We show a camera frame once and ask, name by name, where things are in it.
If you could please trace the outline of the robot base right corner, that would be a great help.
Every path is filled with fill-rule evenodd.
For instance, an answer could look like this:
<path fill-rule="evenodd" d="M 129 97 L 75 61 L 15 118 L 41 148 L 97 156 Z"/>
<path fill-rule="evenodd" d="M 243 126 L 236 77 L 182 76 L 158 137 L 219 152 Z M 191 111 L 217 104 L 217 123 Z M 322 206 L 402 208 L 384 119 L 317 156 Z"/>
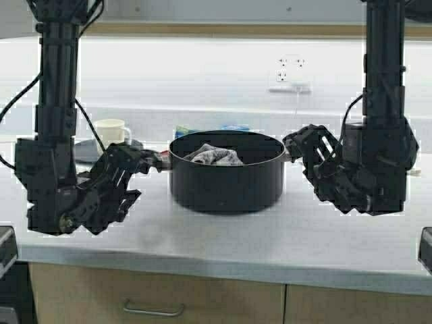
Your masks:
<path fill-rule="evenodd" d="M 432 229 L 424 227 L 418 249 L 418 261 L 429 272 L 432 273 Z"/>

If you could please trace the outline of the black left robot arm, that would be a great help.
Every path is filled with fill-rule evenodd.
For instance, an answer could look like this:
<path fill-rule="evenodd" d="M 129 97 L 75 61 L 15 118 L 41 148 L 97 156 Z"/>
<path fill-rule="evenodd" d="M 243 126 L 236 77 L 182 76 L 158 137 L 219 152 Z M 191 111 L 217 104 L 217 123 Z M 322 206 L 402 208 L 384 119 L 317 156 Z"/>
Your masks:
<path fill-rule="evenodd" d="M 140 196 L 128 187 L 137 173 L 161 171 L 166 160 L 125 142 L 111 144 L 89 171 L 77 172 L 74 158 L 78 46 L 82 31 L 102 1 L 29 1 L 40 35 L 40 71 L 35 137 L 20 138 L 12 169 L 27 191 L 28 229 L 71 234 L 80 227 L 94 235 L 122 222 Z"/>

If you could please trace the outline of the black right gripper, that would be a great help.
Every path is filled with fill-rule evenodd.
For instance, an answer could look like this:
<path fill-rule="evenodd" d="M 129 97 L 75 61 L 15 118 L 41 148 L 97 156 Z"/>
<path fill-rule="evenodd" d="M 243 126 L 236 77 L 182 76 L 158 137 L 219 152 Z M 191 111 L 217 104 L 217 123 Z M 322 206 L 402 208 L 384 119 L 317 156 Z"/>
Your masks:
<path fill-rule="evenodd" d="M 288 134 L 283 143 L 292 161 L 302 158 L 304 175 L 320 201 L 331 202 L 343 213 L 374 213 L 371 195 L 354 183 L 357 169 L 344 164 L 342 144 L 325 126 L 307 125 Z"/>

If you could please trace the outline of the robot base left corner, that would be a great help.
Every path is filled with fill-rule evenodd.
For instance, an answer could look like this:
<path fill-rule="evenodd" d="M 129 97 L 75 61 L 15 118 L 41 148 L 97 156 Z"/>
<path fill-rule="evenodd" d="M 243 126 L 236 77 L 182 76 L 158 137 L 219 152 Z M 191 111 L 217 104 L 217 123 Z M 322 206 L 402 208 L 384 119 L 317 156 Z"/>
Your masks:
<path fill-rule="evenodd" d="M 13 227 L 1 226 L 0 232 L 0 278 L 2 279 L 18 258 L 18 245 Z"/>

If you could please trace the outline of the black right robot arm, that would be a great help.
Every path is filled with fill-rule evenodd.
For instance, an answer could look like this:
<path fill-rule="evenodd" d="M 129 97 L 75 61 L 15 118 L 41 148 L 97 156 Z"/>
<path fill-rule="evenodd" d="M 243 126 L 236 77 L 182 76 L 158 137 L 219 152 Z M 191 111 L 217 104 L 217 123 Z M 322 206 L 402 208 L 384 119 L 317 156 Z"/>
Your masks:
<path fill-rule="evenodd" d="M 343 122 L 336 138 L 308 125 L 283 143 L 323 202 L 342 213 L 369 215 L 404 210 L 408 172 L 419 144 L 404 114 L 405 1 L 367 1 L 362 120 Z"/>

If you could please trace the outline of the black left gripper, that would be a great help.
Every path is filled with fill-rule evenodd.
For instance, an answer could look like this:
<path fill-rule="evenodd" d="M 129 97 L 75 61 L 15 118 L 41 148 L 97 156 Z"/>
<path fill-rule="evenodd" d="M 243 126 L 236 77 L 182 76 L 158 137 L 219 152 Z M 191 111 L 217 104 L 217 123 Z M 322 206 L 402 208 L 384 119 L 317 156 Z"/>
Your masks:
<path fill-rule="evenodd" d="M 118 144 L 110 149 L 116 151 Z M 141 191 L 128 188 L 131 177 L 140 172 L 148 173 L 150 168 L 163 171 L 161 155 L 152 150 L 138 151 L 133 161 L 110 161 L 108 150 L 85 173 L 88 181 L 78 189 L 78 200 L 60 217 L 59 231 L 70 234 L 79 227 L 85 227 L 94 235 L 105 231 L 112 223 L 121 223 L 129 209 L 141 196 Z"/>

